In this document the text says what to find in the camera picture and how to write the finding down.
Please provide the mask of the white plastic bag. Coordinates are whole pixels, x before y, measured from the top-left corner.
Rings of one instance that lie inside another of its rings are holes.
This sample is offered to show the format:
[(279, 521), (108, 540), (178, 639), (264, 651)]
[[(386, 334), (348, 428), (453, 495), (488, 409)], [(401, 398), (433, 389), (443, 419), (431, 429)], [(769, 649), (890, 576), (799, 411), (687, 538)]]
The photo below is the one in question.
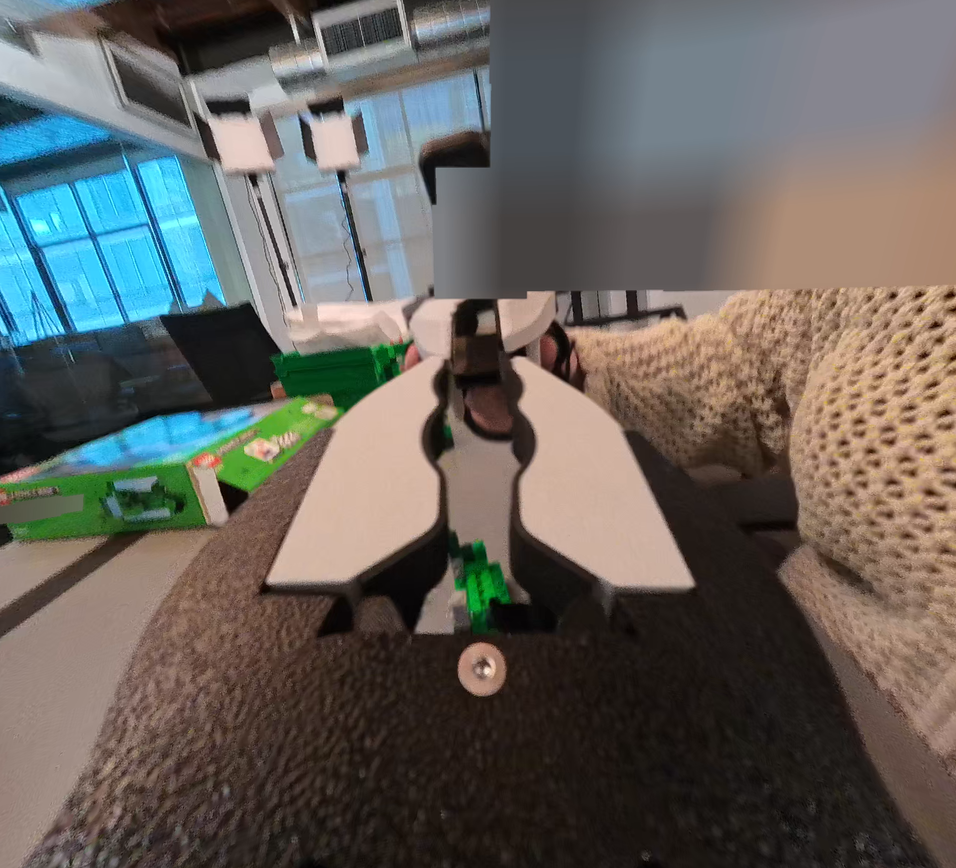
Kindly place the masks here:
[(323, 302), (285, 312), (293, 350), (301, 355), (398, 345), (409, 336), (407, 308), (414, 299)]

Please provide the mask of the studio light panel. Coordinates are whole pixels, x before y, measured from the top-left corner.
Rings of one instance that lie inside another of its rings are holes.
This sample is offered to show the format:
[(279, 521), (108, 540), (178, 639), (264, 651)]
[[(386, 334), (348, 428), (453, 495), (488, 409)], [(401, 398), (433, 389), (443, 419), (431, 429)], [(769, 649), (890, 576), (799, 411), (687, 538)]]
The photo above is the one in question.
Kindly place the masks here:
[(337, 97), (309, 103), (298, 121), (304, 154), (317, 169), (339, 172), (360, 167), (369, 150), (361, 111), (349, 112)]
[(272, 115), (247, 97), (206, 99), (196, 127), (206, 155), (227, 174), (271, 172), (284, 156)]

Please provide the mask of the green lego assembly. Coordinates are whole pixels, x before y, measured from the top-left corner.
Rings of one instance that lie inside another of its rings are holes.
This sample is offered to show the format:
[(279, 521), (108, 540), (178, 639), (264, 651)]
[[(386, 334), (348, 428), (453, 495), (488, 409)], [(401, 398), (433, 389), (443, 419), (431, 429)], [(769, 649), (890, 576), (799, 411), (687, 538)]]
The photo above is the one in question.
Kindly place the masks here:
[(512, 597), (501, 564), (488, 559), (483, 541), (462, 543), (451, 532), (448, 561), (453, 578), (448, 611), (454, 633), (521, 635), (556, 629), (549, 610)]

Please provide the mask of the green lego set box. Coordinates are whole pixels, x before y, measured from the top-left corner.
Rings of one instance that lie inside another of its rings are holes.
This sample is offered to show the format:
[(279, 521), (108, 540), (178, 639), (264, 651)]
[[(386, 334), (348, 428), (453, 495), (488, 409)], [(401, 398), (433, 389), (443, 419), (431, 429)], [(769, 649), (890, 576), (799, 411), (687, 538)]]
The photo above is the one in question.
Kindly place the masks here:
[(223, 526), (344, 411), (327, 395), (161, 416), (2, 477), (15, 540)]

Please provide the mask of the silver air duct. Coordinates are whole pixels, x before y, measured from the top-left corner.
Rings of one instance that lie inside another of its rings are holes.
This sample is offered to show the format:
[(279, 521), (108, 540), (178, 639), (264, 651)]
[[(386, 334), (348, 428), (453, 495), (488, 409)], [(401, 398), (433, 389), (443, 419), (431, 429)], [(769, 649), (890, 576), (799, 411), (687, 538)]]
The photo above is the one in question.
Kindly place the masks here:
[(374, 66), (407, 62), (452, 46), (482, 44), (490, 36), (490, 0), (436, 0), (413, 8), (404, 2), (404, 6), (413, 44), (411, 55), (329, 69), (323, 63), (313, 27), (313, 38), (269, 50), (269, 65), (277, 83), (291, 87), (354, 71), (364, 73)]

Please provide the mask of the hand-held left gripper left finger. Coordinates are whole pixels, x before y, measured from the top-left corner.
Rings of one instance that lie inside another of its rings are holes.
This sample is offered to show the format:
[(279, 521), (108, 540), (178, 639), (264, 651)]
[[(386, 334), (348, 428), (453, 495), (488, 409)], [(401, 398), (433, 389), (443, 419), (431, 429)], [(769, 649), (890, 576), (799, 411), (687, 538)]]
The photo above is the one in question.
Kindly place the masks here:
[(448, 566), (438, 465), (447, 403), (447, 364), (429, 357), (341, 417), (266, 576), (268, 590), (429, 595)]

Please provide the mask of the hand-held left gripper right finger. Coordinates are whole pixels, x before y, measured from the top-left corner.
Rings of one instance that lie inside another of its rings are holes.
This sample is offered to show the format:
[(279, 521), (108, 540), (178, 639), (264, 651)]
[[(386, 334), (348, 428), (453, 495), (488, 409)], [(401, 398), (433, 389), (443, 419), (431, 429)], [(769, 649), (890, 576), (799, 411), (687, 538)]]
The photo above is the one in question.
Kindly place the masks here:
[(511, 574), (564, 616), (581, 599), (610, 615), (624, 599), (696, 587), (625, 432), (584, 394), (523, 357), (508, 360)]

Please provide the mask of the black lego piece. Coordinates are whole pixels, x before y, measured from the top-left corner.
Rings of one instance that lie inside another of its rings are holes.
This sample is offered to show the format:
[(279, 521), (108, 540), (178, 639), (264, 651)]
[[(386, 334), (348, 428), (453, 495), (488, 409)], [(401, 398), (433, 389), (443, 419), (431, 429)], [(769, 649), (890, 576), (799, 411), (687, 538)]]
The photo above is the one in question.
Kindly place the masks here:
[(451, 317), (449, 370), (456, 388), (466, 391), (501, 380), (504, 354), (497, 301), (461, 301)]

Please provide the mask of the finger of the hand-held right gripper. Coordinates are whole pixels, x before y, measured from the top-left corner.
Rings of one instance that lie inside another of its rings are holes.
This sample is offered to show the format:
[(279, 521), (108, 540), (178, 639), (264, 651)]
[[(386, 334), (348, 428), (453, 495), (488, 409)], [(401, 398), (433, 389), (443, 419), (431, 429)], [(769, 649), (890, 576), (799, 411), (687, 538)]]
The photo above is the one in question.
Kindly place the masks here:
[(408, 316), (410, 339), (421, 359), (449, 360), (457, 299), (421, 298)]
[(498, 357), (540, 357), (541, 341), (556, 320), (556, 292), (528, 292), (492, 302)]

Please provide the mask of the person's right hand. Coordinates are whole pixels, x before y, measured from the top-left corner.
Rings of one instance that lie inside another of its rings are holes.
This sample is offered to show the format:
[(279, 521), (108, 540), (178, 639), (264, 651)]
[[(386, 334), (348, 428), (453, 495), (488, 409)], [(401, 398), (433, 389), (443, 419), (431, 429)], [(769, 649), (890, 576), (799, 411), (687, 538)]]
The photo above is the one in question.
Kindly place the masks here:
[[(536, 344), (517, 352), (518, 356), (532, 357), (536, 349), (538, 366), (578, 391), (584, 390), (585, 371), (575, 342), (565, 328), (552, 322)], [(501, 384), (475, 384), (463, 392), (464, 420), (467, 426), (487, 440), (508, 440), (512, 418), (508, 398)]]

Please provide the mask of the white air vent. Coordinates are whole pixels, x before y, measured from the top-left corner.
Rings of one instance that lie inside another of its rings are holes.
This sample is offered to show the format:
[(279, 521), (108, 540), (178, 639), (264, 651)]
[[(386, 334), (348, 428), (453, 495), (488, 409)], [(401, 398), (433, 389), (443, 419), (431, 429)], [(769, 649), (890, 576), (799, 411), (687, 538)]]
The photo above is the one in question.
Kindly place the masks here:
[(311, 15), (319, 52), (329, 69), (411, 55), (404, 0), (353, 0)]

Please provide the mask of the large window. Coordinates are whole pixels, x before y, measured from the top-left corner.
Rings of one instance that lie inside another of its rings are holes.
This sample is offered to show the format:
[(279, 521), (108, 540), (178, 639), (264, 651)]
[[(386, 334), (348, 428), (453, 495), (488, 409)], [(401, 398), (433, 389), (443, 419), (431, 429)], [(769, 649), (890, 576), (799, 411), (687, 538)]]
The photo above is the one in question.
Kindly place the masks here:
[(14, 343), (225, 301), (174, 156), (6, 181), (1, 203), (2, 336)]
[[(418, 159), (428, 141), (489, 127), (488, 66), (346, 104), (363, 117), (369, 150), (347, 192), (377, 301), (415, 296), (433, 278), (430, 205)], [(273, 185), (292, 242), (304, 301), (364, 301), (339, 186), (303, 151), (295, 115), (278, 122), (285, 150)]]

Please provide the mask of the green storage bin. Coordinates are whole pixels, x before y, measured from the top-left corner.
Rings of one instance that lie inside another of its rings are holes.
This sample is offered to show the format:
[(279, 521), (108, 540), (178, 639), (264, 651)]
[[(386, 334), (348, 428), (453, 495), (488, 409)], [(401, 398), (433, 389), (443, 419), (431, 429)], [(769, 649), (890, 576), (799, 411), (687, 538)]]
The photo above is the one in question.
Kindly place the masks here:
[(289, 397), (326, 395), (347, 410), (400, 376), (411, 341), (373, 347), (270, 357), (275, 378)]

